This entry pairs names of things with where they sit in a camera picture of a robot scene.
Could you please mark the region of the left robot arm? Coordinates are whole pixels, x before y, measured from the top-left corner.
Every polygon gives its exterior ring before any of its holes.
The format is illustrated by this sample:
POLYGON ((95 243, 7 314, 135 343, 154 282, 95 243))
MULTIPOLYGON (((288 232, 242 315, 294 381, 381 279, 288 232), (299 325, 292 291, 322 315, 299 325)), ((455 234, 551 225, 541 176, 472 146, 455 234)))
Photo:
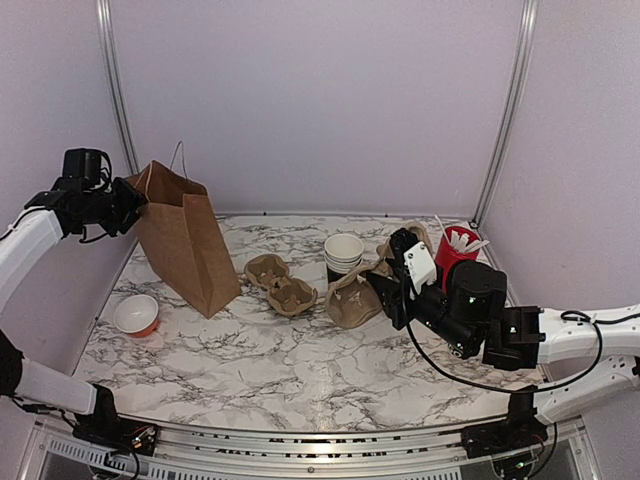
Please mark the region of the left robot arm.
MULTIPOLYGON (((49 250, 70 235, 87 244, 86 227, 98 225, 104 236, 127 233, 140 218, 145 196, 117 177, 107 192, 50 190, 37 193, 1 235, 1 306, 49 250)), ((87 417, 86 426, 106 445, 125 438, 126 423, 99 406, 104 395, 97 386, 76 380, 29 359, 1 335, 1 394, 27 399, 37 408, 63 410, 87 417)))

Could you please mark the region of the brown paper bag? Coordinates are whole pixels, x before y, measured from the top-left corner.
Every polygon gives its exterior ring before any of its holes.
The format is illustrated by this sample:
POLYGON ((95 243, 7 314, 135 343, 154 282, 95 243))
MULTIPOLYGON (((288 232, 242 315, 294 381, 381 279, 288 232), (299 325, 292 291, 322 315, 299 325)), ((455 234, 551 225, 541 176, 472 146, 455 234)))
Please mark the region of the brown paper bag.
POLYGON ((152 270, 213 317, 241 287, 206 187, 156 160, 127 181, 147 200, 134 229, 152 270))

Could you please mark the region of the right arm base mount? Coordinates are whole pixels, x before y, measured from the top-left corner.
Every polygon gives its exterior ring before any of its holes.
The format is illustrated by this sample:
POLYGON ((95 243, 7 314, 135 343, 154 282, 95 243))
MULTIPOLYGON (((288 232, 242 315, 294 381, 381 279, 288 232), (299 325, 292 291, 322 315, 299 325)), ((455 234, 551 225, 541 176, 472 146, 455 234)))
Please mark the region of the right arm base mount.
POLYGON ((461 444, 469 459, 506 453, 548 439, 547 426, 535 418, 536 387, 525 387, 511 394, 506 417, 502 420, 464 427, 461 444))

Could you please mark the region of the black takeout coffee cup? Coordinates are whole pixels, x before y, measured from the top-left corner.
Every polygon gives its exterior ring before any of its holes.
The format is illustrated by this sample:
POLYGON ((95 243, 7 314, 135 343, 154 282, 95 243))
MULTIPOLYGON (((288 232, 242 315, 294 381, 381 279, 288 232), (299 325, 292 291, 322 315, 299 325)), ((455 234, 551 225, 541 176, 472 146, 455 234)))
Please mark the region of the black takeout coffee cup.
POLYGON ((448 348, 450 353, 454 357, 459 359, 463 359, 463 360, 468 359, 472 354, 472 352, 469 351, 469 349, 461 343, 449 343, 448 348))

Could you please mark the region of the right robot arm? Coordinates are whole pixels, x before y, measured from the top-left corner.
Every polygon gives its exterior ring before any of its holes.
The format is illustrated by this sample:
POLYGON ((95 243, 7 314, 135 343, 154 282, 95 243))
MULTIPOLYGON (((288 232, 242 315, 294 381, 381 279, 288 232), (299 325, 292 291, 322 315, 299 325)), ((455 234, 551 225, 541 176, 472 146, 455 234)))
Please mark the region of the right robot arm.
POLYGON ((565 380, 510 391, 509 415, 495 438, 515 448, 534 431, 584 412, 615 394, 639 387, 639 309, 559 311, 505 304, 505 273, 473 260, 456 263, 444 286, 418 284, 407 262, 367 281, 398 329, 416 320, 448 343, 452 353, 480 357, 498 370, 534 369, 589 358, 591 365, 565 380))

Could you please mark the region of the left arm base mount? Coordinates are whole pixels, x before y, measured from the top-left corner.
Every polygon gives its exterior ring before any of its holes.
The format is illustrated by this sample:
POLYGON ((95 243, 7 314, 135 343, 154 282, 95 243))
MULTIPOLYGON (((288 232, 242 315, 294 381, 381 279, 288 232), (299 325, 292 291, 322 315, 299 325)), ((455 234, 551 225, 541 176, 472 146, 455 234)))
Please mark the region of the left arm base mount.
POLYGON ((159 426, 147 421, 121 417, 115 408, 113 393, 95 385, 96 403, 89 415, 75 414, 73 436, 105 447, 129 450, 152 456, 159 436, 159 426))

